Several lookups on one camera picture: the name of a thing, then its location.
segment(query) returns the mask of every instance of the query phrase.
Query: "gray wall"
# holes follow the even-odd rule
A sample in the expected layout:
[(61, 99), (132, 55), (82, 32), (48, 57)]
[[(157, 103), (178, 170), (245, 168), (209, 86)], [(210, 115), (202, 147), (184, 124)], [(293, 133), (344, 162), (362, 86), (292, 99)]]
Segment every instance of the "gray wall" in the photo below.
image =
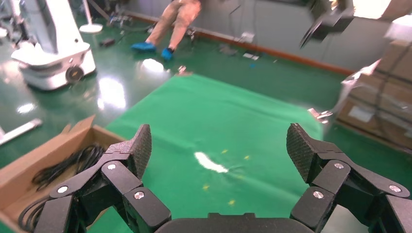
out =
[[(170, 0), (131, 0), (127, 10), (159, 17), (169, 2)], [(244, 31), (254, 32), (256, 8), (255, 33), (260, 46), (350, 70), (357, 70), (375, 62), (389, 43), (389, 40), (383, 38), (389, 23), (356, 18), (342, 34), (330, 35), (322, 43), (310, 42), (300, 49), (299, 42), (312, 24), (306, 8), (269, 0), (202, 2), (203, 10), (193, 23), (195, 27), (239, 37)], [(240, 3), (242, 7), (232, 14), (233, 29), (230, 29), (229, 13)]]

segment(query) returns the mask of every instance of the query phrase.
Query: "green mat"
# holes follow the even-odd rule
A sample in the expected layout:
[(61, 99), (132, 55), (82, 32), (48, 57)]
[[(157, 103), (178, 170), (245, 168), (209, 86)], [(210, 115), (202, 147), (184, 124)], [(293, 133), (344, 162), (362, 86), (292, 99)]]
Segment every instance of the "green mat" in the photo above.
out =
[[(308, 187), (286, 152), (293, 122), (321, 139), (321, 126), (305, 109), (192, 75), (173, 77), (107, 128), (131, 138), (150, 124), (153, 151), (143, 182), (172, 218), (289, 217)], [(111, 209), (91, 231), (128, 227)]]

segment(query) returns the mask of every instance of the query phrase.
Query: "black cable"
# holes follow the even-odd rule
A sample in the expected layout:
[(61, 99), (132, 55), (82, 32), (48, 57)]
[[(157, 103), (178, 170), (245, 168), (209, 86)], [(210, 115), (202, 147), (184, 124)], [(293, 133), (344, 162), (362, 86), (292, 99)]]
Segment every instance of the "black cable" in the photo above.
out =
[(393, 71), (396, 69), (396, 67), (398, 66), (398, 64), (400, 63), (400, 61), (402, 61), (402, 59), (408, 54), (409, 49), (412, 48), (412, 42), (401, 52), (401, 54), (398, 56), (398, 58), (394, 61), (394, 63), (392, 64), (392, 66), (389, 68), (389, 70), (387, 71), (385, 78), (383, 80), (383, 82), (380, 84), (379, 86), (379, 90), (378, 90), (378, 94), (376, 96), (376, 101), (375, 101), (375, 111), (374, 111), (374, 115), (376, 115), (377, 117), (377, 123), (378, 123), (378, 128), (379, 131), (382, 132), (382, 134), (384, 135), (384, 137), (391, 143), (401, 147), (404, 149), (405, 152), (407, 153), (412, 153), (411, 149), (406, 148), (403, 145), (400, 145), (399, 143), (393, 141), (390, 137), (390, 135), (388, 134), (388, 132), (385, 130), (385, 128), (383, 127), (382, 124), (382, 119), (381, 119), (381, 114), (380, 114), (380, 105), (382, 102), (382, 95), (383, 95), (383, 91), (385, 89), (386, 84), (388, 83), (389, 79), (392, 77), (392, 73)]
[(256, 7), (258, 0), (255, 0), (253, 3), (253, 31), (255, 33), (255, 51), (258, 51), (258, 17), (256, 14)]
[[(29, 206), (27, 206), (22, 212), (21, 214), (18, 216), (17, 219), (17, 223), (18, 226), (27, 232), (34, 232), (34, 228), (37, 224), (38, 218), (40, 216), (41, 211), (43, 210), (44, 204), (48, 201), (51, 200), (50, 197), (44, 197), (42, 199), (39, 199), (35, 202), (33, 202), (32, 204), (30, 204)], [(26, 222), (24, 222), (24, 217), (26, 216), (26, 214), (28, 213), (29, 210), (31, 210), (33, 207), (39, 205), (38, 207), (36, 207), (31, 213), (30, 215), (35, 216), (34, 219), (36, 220), (36, 222), (29, 222), (28, 220)]]
[(242, 25), (243, 25), (243, 23), (242, 23), (242, 18), (243, 18), (243, 13), (244, 13), (244, 7), (242, 7), (242, 11), (241, 11), (241, 13), (240, 13), (240, 23), (239, 23), (239, 27), (238, 27), (238, 32), (241, 32), (241, 31), (242, 31)]
[(229, 30), (230, 30), (230, 33), (232, 34), (233, 38), (236, 38), (236, 37), (235, 37), (235, 29), (233, 27), (232, 14), (235, 13), (242, 6), (242, 3), (240, 2), (240, 0), (238, 0), (238, 3), (239, 3), (239, 5), (235, 9), (233, 9), (233, 11), (231, 11), (229, 13)]
[(121, 35), (121, 37), (117, 40), (117, 44), (120, 43), (121, 40), (123, 40), (126, 36), (131, 35), (132, 32), (127, 32), (127, 33), (123, 33), (123, 35)]
[(120, 28), (120, 29), (122, 29), (122, 30), (125, 30), (125, 31), (130, 31), (130, 32), (144, 32), (144, 31), (147, 31), (149, 28), (151, 28), (153, 25), (149, 25), (149, 26), (147, 26), (147, 27), (143, 27), (143, 28), (132, 28), (132, 27), (129, 27), (129, 26), (127, 26), (127, 25), (123, 25), (123, 26), (118, 26), (118, 28)]
[[(76, 165), (75, 175), (88, 168), (94, 166), (98, 160), (104, 154), (104, 148), (99, 145), (88, 146), (78, 152), (71, 154), (68, 158), (62, 162), (47, 167), (39, 171), (32, 179), (32, 183), (39, 185), (37, 191), (44, 189), (49, 184), (51, 184), (57, 177), (59, 177), (63, 172), (73, 165)], [(29, 206), (27, 206), (18, 217), (19, 227), (27, 232), (34, 232), (34, 229), (38, 223), (41, 212), (43, 211), (45, 203), (51, 200), (49, 197), (39, 199)]]

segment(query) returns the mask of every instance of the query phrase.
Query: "leg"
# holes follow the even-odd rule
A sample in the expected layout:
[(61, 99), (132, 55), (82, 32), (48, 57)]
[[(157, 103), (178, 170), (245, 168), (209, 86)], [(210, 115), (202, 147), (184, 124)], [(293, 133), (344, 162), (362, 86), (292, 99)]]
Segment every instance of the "leg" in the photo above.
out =
[(132, 49), (137, 49), (138, 51), (156, 51), (156, 45), (163, 39), (168, 28), (176, 20), (180, 6), (181, 3), (179, 0), (171, 2), (168, 7), (166, 7), (162, 17), (154, 27), (153, 32), (150, 34), (149, 38), (147, 38), (146, 42), (133, 44)]
[(156, 46), (163, 39), (169, 27), (176, 20), (177, 14), (179, 12), (179, 7), (179, 0), (174, 0), (168, 5), (168, 7), (166, 7), (165, 11), (162, 14), (162, 17), (154, 27), (153, 32), (150, 34), (149, 38), (147, 38), (147, 43), (152, 43)]
[(177, 45), (183, 39), (188, 26), (196, 19), (200, 10), (201, 4), (198, 0), (189, 0), (179, 9), (172, 38), (170, 39), (169, 48), (175, 50)]

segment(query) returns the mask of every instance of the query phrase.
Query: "robotic arm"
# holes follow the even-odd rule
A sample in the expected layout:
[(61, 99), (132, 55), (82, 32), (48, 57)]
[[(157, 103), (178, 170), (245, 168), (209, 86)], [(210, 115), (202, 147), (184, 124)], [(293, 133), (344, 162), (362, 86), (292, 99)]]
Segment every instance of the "robotic arm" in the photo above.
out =
[(102, 210), (114, 206), (135, 233), (319, 233), (337, 204), (370, 232), (412, 232), (405, 187), (355, 164), (334, 144), (310, 138), (298, 124), (289, 127), (286, 147), (310, 184), (290, 218), (209, 214), (172, 220), (141, 182), (152, 149), (150, 127), (142, 125), (132, 140), (110, 146), (95, 166), (56, 186), (34, 232), (85, 233)]
[(307, 7), (313, 25), (303, 37), (300, 47), (310, 40), (323, 41), (329, 33), (342, 33), (354, 19), (353, 0), (272, 0)]

